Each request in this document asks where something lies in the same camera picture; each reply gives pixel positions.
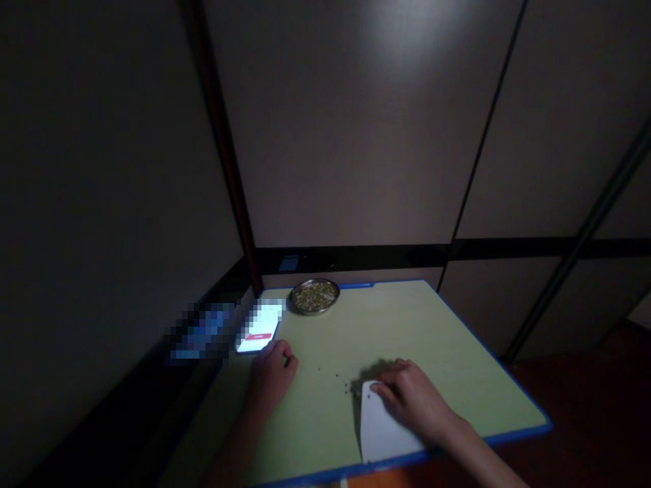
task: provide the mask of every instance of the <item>dark red vertical trim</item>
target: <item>dark red vertical trim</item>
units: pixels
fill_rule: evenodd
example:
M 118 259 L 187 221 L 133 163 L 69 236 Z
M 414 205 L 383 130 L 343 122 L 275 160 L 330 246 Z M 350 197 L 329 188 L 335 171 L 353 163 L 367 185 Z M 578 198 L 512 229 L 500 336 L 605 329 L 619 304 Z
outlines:
M 210 39 L 210 30 L 205 16 L 204 4 L 202 0 L 179 0 L 179 6 L 184 18 L 195 65 L 201 79 L 201 87 L 210 116 L 213 136 L 237 221 L 239 238 L 244 250 L 244 256 L 251 270 L 253 288 L 256 296 L 259 296 L 264 286 L 256 264 L 256 245 L 253 239 L 244 189 L 237 166 L 235 145 L 233 144 L 231 126 L 226 113 L 226 104 L 224 103 L 222 85 L 219 78 L 217 61 L 212 48 L 212 40 Z

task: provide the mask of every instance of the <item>person's right hand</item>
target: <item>person's right hand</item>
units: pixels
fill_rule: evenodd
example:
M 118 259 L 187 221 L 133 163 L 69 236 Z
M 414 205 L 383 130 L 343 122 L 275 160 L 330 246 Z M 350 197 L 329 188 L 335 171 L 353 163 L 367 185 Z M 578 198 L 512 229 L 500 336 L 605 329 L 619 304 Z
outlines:
M 395 419 L 426 442 L 442 444 L 460 421 L 429 378 L 413 362 L 396 359 L 371 390 Z

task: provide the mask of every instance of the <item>dark wall trim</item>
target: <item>dark wall trim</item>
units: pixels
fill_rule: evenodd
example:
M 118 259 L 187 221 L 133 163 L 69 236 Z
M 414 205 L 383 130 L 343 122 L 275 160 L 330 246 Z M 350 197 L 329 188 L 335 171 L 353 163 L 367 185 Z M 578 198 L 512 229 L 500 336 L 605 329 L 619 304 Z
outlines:
M 256 296 L 259 296 L 264 287 L 255 261 L 256 244 L 237 165 L 231 125 L 226 113 L 226 103 L 210 39 L 210 28 L 205 16 L 205 8 L 202 0 L 178 0 L 178 4 L 195 60 L 195 67 L 201 80 L 203 97 L 210 116 L 210 125 L 224 172 L 226 187 L 229 191 L 242 249 L 248 261 L 254 291 Z
M 456 224 L 454 225 L 454 231 L 452 232 L 452 242 L 456 239 L 456 234 L 459 231 L 459 226 L 461 225 L 461 218 L 463 217 L 463 211 L 466 208 L 466 202 L 468 201 L 468 196 L 470 195 L 470 188 L 473 185 L 475 179 L 475 173 L 477 172 L 477 166 L 479 165 L 479 160 L 481 159 L 481 153 L 484 150 L 484 144 L 486 143 L 486 137 L 488 136 L 488 130 L 490 129 L 490 123 L 493 120 L 493 114 L 495 113 L 495 107 L 497 106 L 497 100 L 500 98 L 500 92 L 502 91 L 502 84 L 504 84 L 504 78 L 507 76 L 507 71 L 509 69 L 509 63 L 511 62 L 511 55 L 513 54 L 513 49 L 515 48 L 515 42 L 517 41 L 517 35 L 520 32 L 520 26 L 522 25 L 522 19 L 524 19 L 524 12 L 527 10 L 528 0 L 523 0 L 522 6 L 520 7 L 520 12 L 517 15 L 517 20 L 515 21 L 515 28 L 513 29 L 513 34 L 511 35 L 511 41 L 509 42 L 509 48 L 507 49 L 507 55 L 504 59 L 504 64 L 502 65 L 502 71 L 500 72 L 500 77 L 497 82 L 497 87 L 495 88 L 495 94 L 493 95 L 493 101 L 490 104 L 490 109 L 488 110 L 488 117 L 486 117 L 486 124 L 484 125 L 484 131 L 481 133 L 481 139 L 479 140 L 479 147 L 477 148 L 477 154 L 475 155 L 475 162 L 473 163 L 473 169 L 470 172 L 470 178 L 468 179 L 468 184 L 466 186 L 466 192 L 463 195 L 463 200 L 461 201 L 461 207 L 459 209 L 459 215 L 456 218 Z M 436 287 L 436 291 L 441 291 L 441 285 L 443 284 L 443 277 L 446 275 L 446 270 L 448 266 L 443 267 L 441 272 L 441 278 L 439 279 L 439 284 Z
M 599 229 L 599 226 L 608 215 L 608 212 L 612 209 L 613 205 L 617 201 L 617 198 L 619 198 L 622 191 L 624 191 L 624 188 L 626 188 L 631 178 L 637 171 L 637 168 L 640 167 L 640 165 L 644 162 L 644 159 L 649 153 L 649 150 L 651 150 L 651 116 L 647 118 L 644 126 L 638 132 L 634 141 L 622 158 L 619 166 L 612 174 L 610 180 L 606 184 L 606 187 L 601 192 L 592 210 L 590 211 L 586 220 L 583 222 L 583 225 L 578 232 L 574 249 L 561 261 L 552 277 L 549 279 L 549 282 L 545 286 L 545 289 L 542 291 L 540 297 L 538 297 L 538 300 L 534 304 L 529 315 L 525 319 L 520 330 L 513 339 L 513 342 L 511 343 L 509 349 L 507 350 L 504 356 L 505 361 L 513 361 L 515 359 L 517 353 L 529 338 L 529 335 L 536 327 L 536 324 L 556 296 L 556 293 L 559 291 L 567 277 L 570 275 L 572 269 L 574 269 L 574 265 L 576 264 L 577 260 L 582 255 L 589 256 L 591 253 L 591 257 L 593 258 L 600 257 L 597 256 L 598 251 L 603 251 L 607 245 L 605 244 L 605 241 L 592 241 L 592 239 Z M 631 242 L 636 240 L 637 239 L 625 239 L 624 241 L 628 242 L 626 244 L 618 244 L 620 246 L 619 250 L 622 253 L 631 251 L 636 246 Z M 644 249 L 645 245 L 642 243 L 639 247 L 641 249 Z M 617 253 L 613 250 L 612 255 L 608 257 L 615 258 L 618 256 Z
M 298 256 L 294 270 L 287 272 L 353 271 L 443 266 L 448 246 L 386 245 L 342 247 L 260 247 L 256 257 L 264 275 L 275 275 L 286 256 Z
M 450 261 L 541 258 L 569 256 L 576 237 L 516 239 L 457 239 L 448 244 L 261 247 L 256 259 L 263 275 L 318 273 L 398 268 L 437 268 Z M 286 257 L 295 256 L 296 267 L 281 270 Z M 580 258 L 629 258 L 651 256 L 651 239 L 603 239 L 590 241 Z
M 250 287 L 247 264 L 242 258 L 196 303 L 193 310 L 184 314 L 172 337 L 186 331 L 210 303 L 235 302 Z M 120 485 L 120 480 L 132 467 L 198 366 L 165 366 L 171 345 L 169 337 L 158 341 L 80 425 L 36 467 L 22 486 L 50 486 L 57 482 L 73 486 Z M 210 367 L 216 373 L 219 364 L 214 363 Z M 206 381 L 213 377 L 214 374 L 207 375 Z

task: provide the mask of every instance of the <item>metal bowl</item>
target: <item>metal bowl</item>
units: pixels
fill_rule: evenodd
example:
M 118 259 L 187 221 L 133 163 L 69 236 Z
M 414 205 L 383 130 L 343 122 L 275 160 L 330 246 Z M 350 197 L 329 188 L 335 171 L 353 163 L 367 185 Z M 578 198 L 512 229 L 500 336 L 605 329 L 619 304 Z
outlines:
M 335 289 L 335 291 L 336 291 L 336 294 L 335 294 L 335 296 L 334 296 L 334 300 L 332 300 L 332 301 L 328 304 L 328 306 L 326 306 L 325 308 L 321 308 L 320 310 L 314 310 L 314 311 L 311 311 L 311 310 L 305 310 L 305 309 L 299 307 L 299 306 L 296 304 L 296 296 L 297 296 L 301 291 L 303 291 L 304 289 L 306 289 L 307 287 L 309 287 L 310 285 L 313 285 L 313 284 L 315 284 L 315 283 L 327 283 L 328 285 L 332 286 L 332 287 Z M 302 315 L 320 315 L 320 314 L 322 314 L 323 312 L 325 312 L 327 309 L 329 309 L 331 306 L 333 306 L 333 305 L 336 303 L 336 301 L 339 299 L 339 295 L 340 295 L 339 286 L 337 286 L 336 283 L 334 283 L 334 282 L 332 282 L 332 281 L 330 281 L 330 280 L 324 279 L 324 278 L 315 278 L 315 279 L 311 279 L 311 280 L 303 281 L 302 283 L 297 284 L 297 285 L 294 287 L 294 289 L 292 290 L 292 292 L 290 293 L 290 302 L 291 302 L 291 304 L 292 304 L 292 308 L 293 308 L 297 313 L 300 313 L 300 314 L 302 314 Z

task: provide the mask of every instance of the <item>smartphone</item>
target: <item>smartphone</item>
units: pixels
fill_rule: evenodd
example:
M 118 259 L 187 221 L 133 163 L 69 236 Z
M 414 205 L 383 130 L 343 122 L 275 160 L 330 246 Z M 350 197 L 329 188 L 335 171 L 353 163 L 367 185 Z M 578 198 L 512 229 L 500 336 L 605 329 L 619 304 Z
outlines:
M 276 334 L 285 312 L 284 299 L 260 298 L 247 316 L 244 330 L 235 343 L 238 354 L 258 352 Z

